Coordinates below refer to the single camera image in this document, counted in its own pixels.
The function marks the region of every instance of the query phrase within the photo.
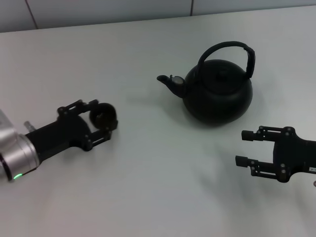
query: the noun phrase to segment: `kettle handle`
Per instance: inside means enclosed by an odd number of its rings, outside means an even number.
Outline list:
[[[218,49],[232,47],[232,46],[242,47],[244,50],[247,51],[248,62],[247,62],[247,69],[246,69],[245,76],[247,79],[251,78],[253,75],[253,71],[255,70],[255,61],[256,61],[255,51],[252,48],[248,47],[245,43],[238,42],[238,41],[222,42],[210,47],[204,54],[202,54],[202,56],[200,57],[197,63],[196,77],[199,78],[204,61],[208,58],[209,55],[211,55]]]

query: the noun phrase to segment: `robotic arm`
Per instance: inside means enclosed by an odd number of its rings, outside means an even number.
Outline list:
[[[90,120],[98,129],[91,132],[79,116],[90,111]],[[18,134],[0,110],[0,180],[11,181],[34,171],[44,160],[68,149],[79,147],[90,151],[110,140],[118,126],[115,108],[93,100],[88,104],[81,100],[60,107],[57,121],[39,129],[26,122],[30,133]]]
[[[242,131],[244,141],[271,141],[275,143],[273,163],[260,162],[236,156],[236,165],[250,167],[251,175],[277,179],[286,183],[298,172],[316,174],[316,142],[299,138],[293,127],[260,126],[257,132]]]

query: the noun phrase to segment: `kettle body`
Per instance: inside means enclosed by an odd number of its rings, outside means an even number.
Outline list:
[[[225,60],[205,59],[214,51],[230,46],[243,47],[248,53],[246,72]],[[183,98],[187,110],[208,124],[223,124],[241,117],[252,100],[252,77],[255,53],[246,44],[230,41],[209,48],[185,80],[181,77],[159,76],[175,95]]]

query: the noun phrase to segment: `tile grout line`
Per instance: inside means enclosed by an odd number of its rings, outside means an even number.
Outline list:
[[[38,25],[37,25],[37,23],[36,23],[36,20],[35,20],[35,18],[34,18],[34,15],[33,15],[32,11],[31,11],[31,8],[30,8],[30,5],[29,5],[29,3],[28,3],[28,0],[25,0],[25,4],[26,4],[26,7],[27,7],[28,10],[29,10],[29,13],[30,13],[31,18],[32,18],[32,21],[33,21],[33,23],[34,23],[34,25],[35,25],[35,28],[38,30],[39,27],[38,27]]]
[[[194,0],[191,0],[190,16],[193,16],[193,6],[194,6]]]

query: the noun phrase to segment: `green indicator light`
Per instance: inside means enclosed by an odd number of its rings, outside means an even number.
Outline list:
[[[16,178],[18,178],[18,177],[20,177],[20,176],[22,176],[23,174],[18,174],[18,175],[16,175],[13,179],[16,179]]]

